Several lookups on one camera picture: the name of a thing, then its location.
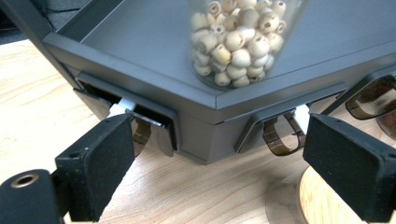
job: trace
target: transparent jar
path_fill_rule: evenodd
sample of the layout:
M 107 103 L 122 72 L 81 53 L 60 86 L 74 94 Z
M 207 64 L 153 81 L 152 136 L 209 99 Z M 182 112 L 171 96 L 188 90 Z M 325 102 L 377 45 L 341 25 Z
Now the transparent jar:
M 265 80 L 309 0 L 190 0 L 191 69 L 232 90 Z

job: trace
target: light wood tabletop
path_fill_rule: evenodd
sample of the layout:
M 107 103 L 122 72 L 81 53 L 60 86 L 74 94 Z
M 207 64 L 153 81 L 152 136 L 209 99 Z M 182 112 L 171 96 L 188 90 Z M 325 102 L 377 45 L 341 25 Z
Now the light wood tabletop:
M 53 172 L 54 158 L 99 122 L 28 40 L 0 46 L 0 115 L 0 183 L 32 169 Z M 332 116 L 396 147 L 374 120 L 355 120 L 343 108 Z M 269 223 L 265 192 L 305 167 L 301 152 L 278 158 L 266 146 L 209 165 L 147 147 L 99 223 Z M 354 214 L 333 192 L 321 199 L 326 184 L 315 172 L 304 182 L 314 186 L 303 204 L 311 224 L 359 221 L 346 218 Z

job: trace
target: brown curved handle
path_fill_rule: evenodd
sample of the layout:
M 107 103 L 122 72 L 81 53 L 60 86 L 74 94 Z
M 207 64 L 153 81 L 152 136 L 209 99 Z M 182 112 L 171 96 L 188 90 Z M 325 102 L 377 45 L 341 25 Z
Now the brown curved handle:
M 292 113 L 287 113 L 283 116 L 286 118 L 291 128 L 294 130 L 294 134 L 297 136 L 298 139 L 298 146 L 297 148 L 286 147 L 276 132 L 275 124 L 277 123 L 277 118 L 267 120 L 264 122 L 264 133 L 262 135 L 262 138 L 264 139 L 265 143 L 270 148 L 272 153 L 274 153 L 276 156 L 289 156 L 290 154 L 298 151 L 305 145 L 306 136 L 301 130 L 300 126 L 294 120 Z

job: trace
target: glass container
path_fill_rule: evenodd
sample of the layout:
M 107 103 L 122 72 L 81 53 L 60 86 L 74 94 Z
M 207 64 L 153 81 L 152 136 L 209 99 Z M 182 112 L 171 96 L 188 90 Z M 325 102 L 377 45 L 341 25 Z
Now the glass container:
M 308 0 L 190 0 L 191 69 L 232 90 L 264 81 Z

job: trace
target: wooden surface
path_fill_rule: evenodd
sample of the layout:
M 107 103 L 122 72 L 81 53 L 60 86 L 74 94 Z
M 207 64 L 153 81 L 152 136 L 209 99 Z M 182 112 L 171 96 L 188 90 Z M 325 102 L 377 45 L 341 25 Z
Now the wooden surface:
M 0 183 L 31 169 L 54 171 L 53 159 L 99 121 L 29 41 L 0 46 L 0 85 Z M 343 110 L 333 115 L 396 146 L 373 120 L 358 122 Z M 305 167 L 301 152 L 277 158 L 266 147 L 207 166 L 148 147 L 99 223 L 269 223 L 265 192 Z M 319 185 L 317 176 L 304 181 Z M 333 212 L 339 202 L 315 210 L 310 204 L 322 192 L 308 193 L 314 195 L 304 202 L 306 213 L 315 214 L 310 223 L 353 223 Z

